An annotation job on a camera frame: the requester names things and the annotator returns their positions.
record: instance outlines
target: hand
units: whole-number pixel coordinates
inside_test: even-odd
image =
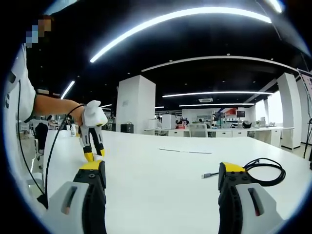
[[[82,125],[82,112],[84,110],[83,106],[80,106],[79,108],[75,109],[72,113],[71,116],[74,118],[75,123],[78,124],[78,126]]]

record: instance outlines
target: ceiling light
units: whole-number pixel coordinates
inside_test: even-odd
[[[101,108],[103,108],[103,107],[108,107],[108,106],[111,106],[111,104],[101,106]]]
[[[282,13],[282,8],[279,5],[277,0],[267,0],[274,8],[274,10],[278,13]]]
[[[70,84],[68,85],[68,87],[65,89],[64,93],[62,94],[60,99],[64,99],[64,97],[66,96],[66,94],[68,93],[68,91],[72,88],[72,86],[74,85],[75,81],[73,80],[72,82],[70,82]]]
[[[186,93],[186,94],[172,94],[164,95],[163,98],[180,97],[180,96],[190,96],[190,95],[204,95],[204,94],[265,94],[272,95],[273,93],[268,92],[254,92],[254,91],[216,91],[216,92],[201,92],[201,93]]]
[[[187,106],[253,106],[254,103],[214,103],[214,104],[195,104],[195,105],[179,105],[179,107]]]
[[[148,27],[151,27],[155,24],[158,24],[158,23],[161,23],[161,22],[164,22],[167,20],[171,20],[174,18],[178,18],[178,17],[197,15],[197,14],[209,14],[209,13],[241,15],[241,16],[247,16],[247,17],[251,17],[254,19],[262,20],[262,21],[267,22],[267,23],[272,23],[270,18],[268,18],[264,15],[261,15],[261,14],[255,13],[255,12],[251,12],[251,11],[238,9],[238,8],[199,7],[199,8],[191,8],[191,9],[187,9],[187,10],[182,10],[182,11],[176,11],[176,12],[172,12],[172,13],[169,13],[169,14],[148,20],[148,21],[146,21],[142,24],[139,24],[138,26],[130,29],[129,31],[125,32],[124,34],[122,34],[121,36],[119,36],[118,38],[116,38],[115,40],[110,42],[108,45],[103,47],[96,55],[93,56],[93,58],[90,60],[90,62],[95,62],[104,53],[109,51],[111,48],[113,48],[115,45],[119,44],[120,42],[122,42],[123,40],[128,38],[129,36],[139,32],[141,30],[144,30]]]

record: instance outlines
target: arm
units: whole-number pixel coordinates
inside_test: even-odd
[[[71,110],[79,105],[79,103],[72,100],[57,99],[44,95],[37,95],[34,104],[34,111],[35,114],[42,116],[62,115],[68,114]],[[81,114],[83,110],[84,107],[81,106],[71,113],[71,116],[75,119],[79,126],[82,124]]]

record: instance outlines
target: white bottle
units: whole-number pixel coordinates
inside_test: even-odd
[[[76,127],[75,127],[74,123],[72,123],[72,127],[70,129],[70,134],[72,137],[76,137]]]

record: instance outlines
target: black ceiling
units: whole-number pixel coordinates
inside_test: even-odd
[[[102,104],[114,104],[118,82],[143,75],[156,84],[156,106],[178,109],[178,105],[197,104],[198,98],[210,96],[166,99],[162,96],[201,91],[258,91],[283,72],[292,71],[244,59],[203,59],[146,72],[141,70],[170,60],[227,54],[273,59],[291,67],[312,69],[311,60],[306,55],[309,52],[303,40],[298,38],[299,34],[295,37],[292,30],[281,27],[287,24],[285,18],[296,24],[302,22],[298,8],[292,10],[286,5],[282,15],[274,16],[271,8],[258,2],[263,8],[254,0],[238,0],[235,4],[228,0],[79,0],[54,14],[53,31],[46,38],[39,39],[33,48],[27,49],[29,78],[35,88],[47,89],[50,94],[61,94],[69,82],[75,80],[76,84],[66,98],[81,103],[98,99]],[[212,5],[236,7],[263,15],[265,10],[273,24],[219,14],[172,19],[132,35],[96,62],[89,61],[103,46],[146,20],[181,9]],[[299,33],[308,37],[306,32]],[[277,88],[275,85],[268,91]],[[213,96],[216,103],[244,102],[249,97]]]

